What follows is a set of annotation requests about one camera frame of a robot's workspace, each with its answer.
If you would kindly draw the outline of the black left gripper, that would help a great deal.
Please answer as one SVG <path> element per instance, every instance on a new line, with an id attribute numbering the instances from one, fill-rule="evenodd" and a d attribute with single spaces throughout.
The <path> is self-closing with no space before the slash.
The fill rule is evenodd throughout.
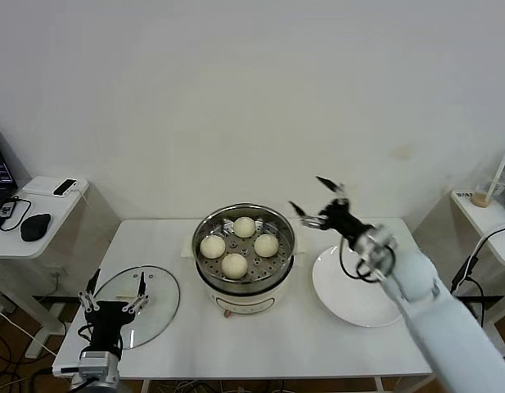
<path id="1" fill-rule="evenodd" d="M 96 301 L 94 296 L 101 270 L 88 280 L 84 291 L 78 294 L 79 301 L 85 311 L 87 327 L 92 329 L 89 345 L 85 351 L 106 351 L 113 355 L 121 355 L 123 339 L 121 328 L 134 320 L 134 315 L 143 311 L 149 303 L 147 281 L 144 271 L 138 275 L 136 295 L 126 301 Z"/>

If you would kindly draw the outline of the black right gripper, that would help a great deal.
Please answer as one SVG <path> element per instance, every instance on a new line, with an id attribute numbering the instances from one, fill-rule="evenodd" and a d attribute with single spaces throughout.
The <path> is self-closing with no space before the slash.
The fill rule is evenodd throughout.
<path id="1" fill-rule="evenodd" d="M 333 229 L 344 237 L 350 246 L 355 246 L 359 238 L 369 230 L 369 225 L 349 212 L 350 200 L 343 183 L 335 183 L 321 176 L 317 176 L 316 179 L 334 194 L 333 199 L 322 210 L 324 218 L 307 215 L 293 201 L 289 201 L 291 207 L 303 226 L 323 230 Z"/>

